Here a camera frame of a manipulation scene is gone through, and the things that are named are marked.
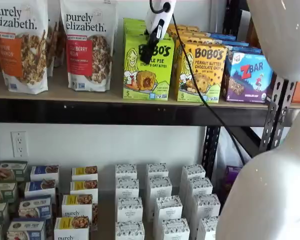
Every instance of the orange granola bag label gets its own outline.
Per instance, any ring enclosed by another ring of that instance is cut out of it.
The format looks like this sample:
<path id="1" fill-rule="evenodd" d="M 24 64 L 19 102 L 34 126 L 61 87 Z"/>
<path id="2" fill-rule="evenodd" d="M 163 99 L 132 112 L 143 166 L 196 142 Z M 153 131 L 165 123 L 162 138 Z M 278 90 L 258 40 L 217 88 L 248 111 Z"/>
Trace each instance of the orange granola bag label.
<path id="1" fill-rule="evenodd" d="M 21 38 L 13 33 L 0 32 L 0 64 L 2 70 L 14 77 L 22 77 Z"/>

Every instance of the electrical outlet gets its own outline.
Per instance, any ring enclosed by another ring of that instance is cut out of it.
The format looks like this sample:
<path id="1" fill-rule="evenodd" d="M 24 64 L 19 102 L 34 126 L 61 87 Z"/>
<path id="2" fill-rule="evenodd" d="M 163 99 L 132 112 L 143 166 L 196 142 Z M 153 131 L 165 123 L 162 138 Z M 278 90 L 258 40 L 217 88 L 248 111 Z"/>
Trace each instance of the electrical outlet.
<path id="1" fill-rule="evenodd" d="M 13 156 L 18 159 L 28 158 L 27 134 L 25 131 L 12 131 Z"/>

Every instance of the purely elizabeth granola bag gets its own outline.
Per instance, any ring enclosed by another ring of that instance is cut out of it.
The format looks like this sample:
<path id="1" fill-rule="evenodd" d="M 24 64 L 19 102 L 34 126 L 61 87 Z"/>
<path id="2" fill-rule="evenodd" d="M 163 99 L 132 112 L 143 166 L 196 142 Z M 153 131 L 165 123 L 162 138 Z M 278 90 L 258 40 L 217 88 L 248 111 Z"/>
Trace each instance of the purely elizabeth granola bag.
<path id="1" fill-rule="evenodd" d="M 47 0 L 0 0 L 0 65 L 8 90 L 48 90 Z"/>
<path id="2" fill-rule="evenodd" d="M 110 88 L 117 30 L 117 2 L 60 0 L 66 40 L 69 88 L 104 92 Z"/>

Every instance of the green bobo's box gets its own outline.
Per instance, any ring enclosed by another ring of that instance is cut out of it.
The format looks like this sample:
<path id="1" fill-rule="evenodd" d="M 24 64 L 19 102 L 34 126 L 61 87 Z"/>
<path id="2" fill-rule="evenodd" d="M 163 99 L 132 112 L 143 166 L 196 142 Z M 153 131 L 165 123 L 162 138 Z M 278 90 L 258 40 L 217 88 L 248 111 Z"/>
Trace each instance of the green bobo's box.
<path id="1" fill-rule="evenodd" d="M 160 40 L 150 64 L 140 60 L 139 45 L 147 44 L 145 36 L 125 36 L 123 98 L 167 101 L 174 41 L 171 37 Z"/>

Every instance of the upper shelf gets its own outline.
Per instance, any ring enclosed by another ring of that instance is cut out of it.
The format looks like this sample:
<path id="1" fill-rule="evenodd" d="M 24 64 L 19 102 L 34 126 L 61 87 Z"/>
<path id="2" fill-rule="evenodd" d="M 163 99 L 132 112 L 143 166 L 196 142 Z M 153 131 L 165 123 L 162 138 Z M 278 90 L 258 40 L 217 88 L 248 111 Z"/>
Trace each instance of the upper shelf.
<path id="1" fill-rule="evenodd" d="M 123 99 L 119 79 L 107 92 L 74 91 L 68 88 L 66 68 L 57 68 L 48 88 L 38 95 L 9 92 L 0 73 L 0 122 L 220 126 L 201 103 L 177 102 L 173 92 L 168 101 Z M 266 104 L 223 99 L 210 106 L 229 126 L 262 127 L 268 111 Z"/>

